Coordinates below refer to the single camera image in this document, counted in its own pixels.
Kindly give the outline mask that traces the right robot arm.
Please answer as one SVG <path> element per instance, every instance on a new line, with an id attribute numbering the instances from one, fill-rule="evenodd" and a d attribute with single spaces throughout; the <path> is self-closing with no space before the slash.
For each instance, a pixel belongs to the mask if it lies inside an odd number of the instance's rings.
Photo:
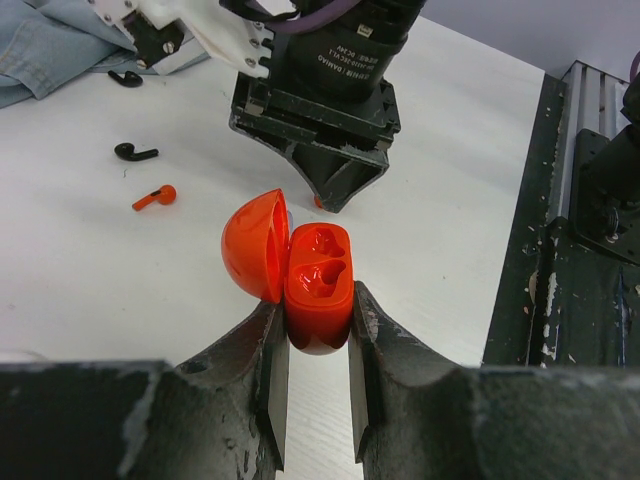
<path id="1" fill-rule="evenodd" d="M 285 158 L 317 204 L 338 213 L 389 167 L 401 130 L 384 74 L 421 1 L 298 1 L 303 25 L 276 31 L 267 78 L 239 74 L 230 127 Z"/>

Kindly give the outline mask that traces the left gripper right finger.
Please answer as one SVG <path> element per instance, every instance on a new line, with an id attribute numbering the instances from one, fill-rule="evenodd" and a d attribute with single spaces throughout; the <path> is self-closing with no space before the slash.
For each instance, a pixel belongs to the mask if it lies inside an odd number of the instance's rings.
<path id="1" fill-rule="evenodd" d="M 635 479 L 639 373 L 460 366 L 354 285 L 354 456 L 368 479 Z"/>

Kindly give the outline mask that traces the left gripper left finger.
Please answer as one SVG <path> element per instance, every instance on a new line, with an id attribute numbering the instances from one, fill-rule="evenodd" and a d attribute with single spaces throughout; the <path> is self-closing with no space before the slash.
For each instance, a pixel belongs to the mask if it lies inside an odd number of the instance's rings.
<path id="1" fill-rule="evenodd" d="M 5 363 L 5 479 L 272 479 L 284 467 L 289 342 L 260 303 L 177 366 Z"/>

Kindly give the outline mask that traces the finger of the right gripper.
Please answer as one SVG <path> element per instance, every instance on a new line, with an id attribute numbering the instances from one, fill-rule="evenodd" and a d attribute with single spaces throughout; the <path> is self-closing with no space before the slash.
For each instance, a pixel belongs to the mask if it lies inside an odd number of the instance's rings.
<path id="1" fill-rule="evenodd" d="M 365 151 L 347 144 L 342 147 L 294 143 L 287 148 L 287 160 L 305 179 L 324 210 L 339 213 L 361 190 L 386 173 L 386 152 Z"/>

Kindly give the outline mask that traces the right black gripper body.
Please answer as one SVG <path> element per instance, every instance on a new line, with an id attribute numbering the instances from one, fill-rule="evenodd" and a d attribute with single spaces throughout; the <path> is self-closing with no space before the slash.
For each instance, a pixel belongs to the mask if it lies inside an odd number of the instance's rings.
<path id="1" fill-rule="evenodd" d="M 393 85 L 383 80 L 365 100 L 349 102 L 295 78 L 237 77 L 230 127 L 273 146 L 310 141 L 387 150 L 401 130 Z"/>

